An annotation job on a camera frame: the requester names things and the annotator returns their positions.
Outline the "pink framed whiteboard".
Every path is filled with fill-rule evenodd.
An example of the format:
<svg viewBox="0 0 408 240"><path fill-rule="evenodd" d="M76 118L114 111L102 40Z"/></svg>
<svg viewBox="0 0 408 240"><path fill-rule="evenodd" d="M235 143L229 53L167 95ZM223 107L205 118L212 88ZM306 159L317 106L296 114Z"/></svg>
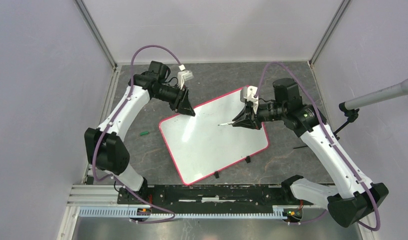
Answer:
<svg viewBox="0 0 408 240"><path fill-rule="evenodd" d="M243 109L240 91L196 106L195 116L176 114L160 121L160 133L182 184L195 184L269 147L265 127L218 126L231 122Z"/></svg>

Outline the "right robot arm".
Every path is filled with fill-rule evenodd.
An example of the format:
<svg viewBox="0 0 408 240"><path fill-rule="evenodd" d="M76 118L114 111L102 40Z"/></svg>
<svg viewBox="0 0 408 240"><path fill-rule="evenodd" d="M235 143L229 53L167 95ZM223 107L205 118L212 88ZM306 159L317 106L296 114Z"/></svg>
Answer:
<svg viewBox="0 0 408 240"><path fill-rule="evenodd" d="M302 200L320 206L344 228L360 224L369 214L377 216L389 193L385 184L374 183L356 166L319 109L303 103L293 79L275 80L273 90L274 99L260 100L256 86L245 86L240 95L244 108L232 125L259 130L264 122L282 121L312 150L334 182L326 186L294 175L281 183L281 199L287 204Z"/></svg>

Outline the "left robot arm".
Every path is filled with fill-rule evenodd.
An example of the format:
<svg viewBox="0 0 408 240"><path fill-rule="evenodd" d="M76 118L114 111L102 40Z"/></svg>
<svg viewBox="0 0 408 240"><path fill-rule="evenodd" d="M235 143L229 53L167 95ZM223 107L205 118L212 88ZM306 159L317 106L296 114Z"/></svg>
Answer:
<svg viewBox="0 0 408 240"><path fill-rule="evenodd" d="M193 78L193 73L184 65L179 65L177 83L169 85L170 68L152 61L147 71L134 74L116 108L97 128L85 131L85 146L92 172L106 172L130 189L130 198L137 204L144 203L149 197L145 187L146 179L130 165L130 154L124 144L127 131L140 110L151 100L168 103L174 112L195 116L189 101L189 90L185 81Z"/></svg>

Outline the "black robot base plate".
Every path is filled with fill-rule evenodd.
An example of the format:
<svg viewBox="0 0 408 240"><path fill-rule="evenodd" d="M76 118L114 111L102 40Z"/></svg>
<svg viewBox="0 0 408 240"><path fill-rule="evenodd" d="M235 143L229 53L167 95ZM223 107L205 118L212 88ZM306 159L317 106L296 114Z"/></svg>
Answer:
<svg viewBox="0 0 408 240"><path fill-rule="evenodd" d="M150 185L138 194L152 204L151 213L271 213L273 206L308 206L287 196L279 184Z"/></svg>

